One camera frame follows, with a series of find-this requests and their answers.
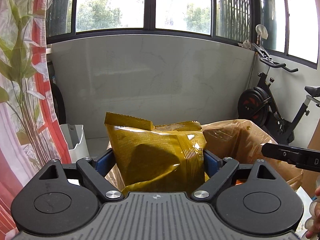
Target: finger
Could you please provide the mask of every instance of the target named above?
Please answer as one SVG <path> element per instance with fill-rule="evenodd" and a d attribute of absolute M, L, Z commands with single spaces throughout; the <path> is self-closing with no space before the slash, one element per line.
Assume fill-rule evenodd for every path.
<path fill-rule="evenodd" d="M 305 234 L 305 237 L 307 238 L 307 239 L 310 239 L 312 236 L 313 236 L 313 232 L 312 231 L 310 231 L 310 230 L 308 230 L 307 231 L 307 233 Z"/>
<path fill-rule="evenodd" d="M 320 203 L 317 201 L 315 200 L 310 204 L 309 212 L 314 218 L 320 219 Z"/>
<path fill-rule="evenodd" d="M 316 189 L 316 191 L 315 191 L 315 195 L 316 195 L 317 197 L 319 197 L 319 196 L 320 196 L 320 187 Z"/>
<path fill-rule="evenodd" d="M 310 230 L 315 233 L 320 232 L 320 220 L 314 220 L 314 218 L 307 219 L 304 224 L 305 229 Z"/>

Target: gray ridged plate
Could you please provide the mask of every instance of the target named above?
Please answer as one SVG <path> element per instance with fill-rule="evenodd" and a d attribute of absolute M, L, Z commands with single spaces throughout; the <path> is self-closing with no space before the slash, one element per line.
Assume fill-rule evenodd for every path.
<path fill-rule="evenodd" d="M 24 232 L 15 240 L 40 240 Z M 207 203 L 197 203 L 184 193 L 130 193 L 120 202 L 105 203 L 85 227 L 54 240 L 257 240 L 225 226 Z M 264 240 L 296 240 L 294 233 L 261 237 Z"/>

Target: bike seat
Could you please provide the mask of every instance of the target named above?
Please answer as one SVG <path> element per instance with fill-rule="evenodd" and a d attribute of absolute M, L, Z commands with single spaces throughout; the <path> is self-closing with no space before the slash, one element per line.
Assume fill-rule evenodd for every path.
<path fill-rule="evenodd" d="M 304 90 L 309 93 L 314 98 L 320 97 L 320 87 L 304 87 Z"/>

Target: yellow snack bag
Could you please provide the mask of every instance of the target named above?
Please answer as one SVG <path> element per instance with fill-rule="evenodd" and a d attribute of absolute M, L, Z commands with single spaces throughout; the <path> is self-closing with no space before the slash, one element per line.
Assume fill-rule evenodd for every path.
<path fill-rule="evenodd" d="M 193 192 L 204 183 L 199 122 L 154 126 L 151 121 L 106 113 L 105 125 L 117 166 L 129 191 Z"/>

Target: curtain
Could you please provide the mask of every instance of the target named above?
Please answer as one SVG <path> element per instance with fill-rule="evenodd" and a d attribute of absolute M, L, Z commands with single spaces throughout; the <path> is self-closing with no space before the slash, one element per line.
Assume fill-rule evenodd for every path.
<path fill-rule="evenodd" d="M 46 64 L 47 0 L 0 0 L 0 240 L 14 197 L 50 159 L 71 163 Z"/>

